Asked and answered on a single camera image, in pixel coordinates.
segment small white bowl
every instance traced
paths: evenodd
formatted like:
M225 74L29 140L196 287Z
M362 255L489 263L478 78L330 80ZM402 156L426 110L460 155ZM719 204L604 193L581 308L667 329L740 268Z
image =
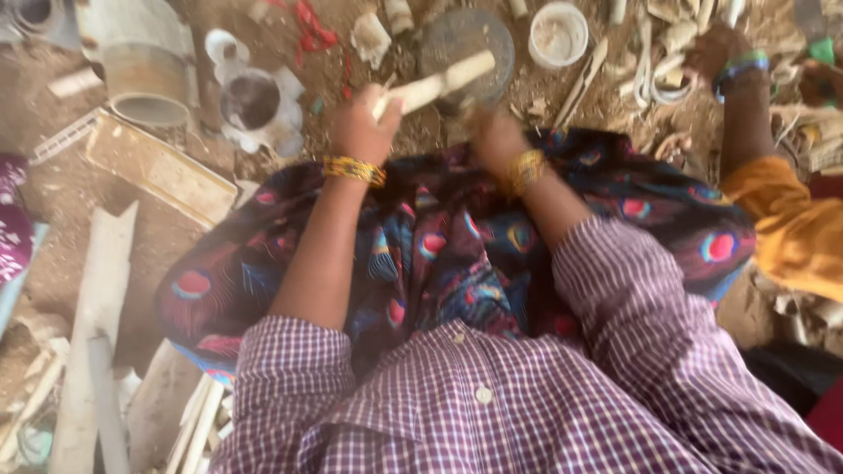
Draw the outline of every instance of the small white bowl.
M588 23L568 2L545 5L533 18L529 54L539 66L558 71L583 57L588 46Z

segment purple checkered shirt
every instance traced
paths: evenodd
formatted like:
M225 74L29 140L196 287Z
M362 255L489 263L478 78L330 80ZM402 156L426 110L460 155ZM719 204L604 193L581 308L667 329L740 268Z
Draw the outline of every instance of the purple checkered shirt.
M266 317L243 340L212 471L843 472L650 235L592 218L553 270L582 347L455 321L358 382L348 336Z

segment sandy ground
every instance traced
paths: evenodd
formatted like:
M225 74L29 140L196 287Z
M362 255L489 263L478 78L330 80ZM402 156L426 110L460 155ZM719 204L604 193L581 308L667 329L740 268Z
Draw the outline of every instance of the sandy ground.
M282 8L272 8L265 23L258 27L246 17L251 2L182 0L176 2L176 7L190 22L197 45L203 44L208 30L223 28L250 47L255 66L270 71L282 65L293 69L308 89L300 100L305 111L304 158L321 153L329 146L327 130L330 113L344 100L341 94L345 67L343 51L348 51L352 58L352 87L369 82L382 83L393 71L400 73L398 84L413 79L413 69L407 65L411 59L406 54L397 54L397 48L387 56L377 72L357 58L351 48L349 34L355 18L365 9L362 0L312 0L322 24L339 34L341 44L325 52L305 53L302 68L296 68L293 61L299 35L293 14ZM410 0L416 21L431 3ZM548 104L548 117L525 125L549 126L584 60L560 72L542 70L533 64L528 54L529 21L516 23L511 20L508 4L502 0L463 3L491 10L504 19L513 34L515 73L502 106L508 108L512 104L526 110L533 100L543 98ZM537 11L543 3L541 0L527 0L531 12ZM605 2L575 0L573 3L588 19L593 37L608 35L607 63L619 62L625 48L634 44L634 12L638 2L630 1L625 24L612 30L608 30L602 20L605 12L601 10L601 5ZM766 45L792 37L796 30L789 20L790 3L788 0L770 0L764 2L762 8L758 6L759 2L749 2L749 36ZM663 27L658 21L656 25L654 37ZM198 51L197 56L203 104L197 115L210 128L219 127L219 85L212 77L211 63L204 51ZM46 84L50 80L70 73L84 63L82 56L76 52L45 45L0 50L0 103L4 107L4 113L0 114L1 149L31 155L33 147L44 138L105 103L102 88L65 100L46 92ZM309 106L316 97L325 101L325 113L320 115L309 112ZM707 158L717 153L721 119L722 109L706 91L696 92L682 105L663 106L639 113L630 104L622 102L614 85L601 75L586 94L573 125L628 132L638 147L647 146L650 142L658 144L673 131L689 131L694 138L695 153ZM395 154L421 153L442 146L448 141L446 131L450 129L451 125L433 108L427 108L405 120L396 138ZM283 165L282 161L273 160L265 154L249 156L235 152L228 144L217 140L200 141L198 137L183 132L167 135L174 145L228 179L235 176L259 179ZM132 201L140 200L132 252L132 277L121 317L116 363L133 365L142 374L161 338L153 318L153 291L169 266L198 239L201 230L158 199L88 164L83 156L83 142L32 169L22 194L31 215L51 224L49 237L32 265L24 294L35 308L60 314L69 320L73 318L78 296L93 209L102 206L112 213L120 213ZM736 307L746 309L744 303L737 303ZM723 324L742 343L763 342L768 338L765 330L758 329L764 326L763 321L759 323L757 318L747 318L743 310L740 314L731 313L722 316ZM5 391L10 387L5 381L14 380L14 375L37 353L31 345L25 331L14 328L7 332L0 344L0 406L7 395Z

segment blue bracelet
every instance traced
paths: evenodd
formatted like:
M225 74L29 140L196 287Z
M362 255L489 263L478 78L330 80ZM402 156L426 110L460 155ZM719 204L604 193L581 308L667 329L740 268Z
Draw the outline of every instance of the blue bracelet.
M717 77L714 78L714 82L711 85L712 92L714 93L714 97L717 99L717 102L722 104L726 100L721 92L724 82L729 79L734 79L742 73L755 69L761 71L767 71L770 69L770 60L767 59L767 56L763 51L755 50L743 57L740 57L739 59L728 62L726 67L724 67Z

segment beaded bracelet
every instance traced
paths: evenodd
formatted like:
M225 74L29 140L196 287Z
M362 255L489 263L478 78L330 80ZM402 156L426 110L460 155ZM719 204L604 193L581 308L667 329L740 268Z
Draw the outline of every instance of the beaded bracelet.
M364 163L358 159L346 156L325 157L322 163L323 176L341 176L353 178L369 183L372 187L381 188L386 183L386 171L374 164Z
M729 79L734 79L742 73L759 69L767 71L770 69L770 60L767 55L761 50L752 50L741 57L737 57L726 63L726 67L714 78L711 88L714 92L714 97L721 104L726 100L722 93L723 83Z
M547 158L541 150L530 150L507 164L504 191L510 197L521 197L527 187L535 183L547 171Z

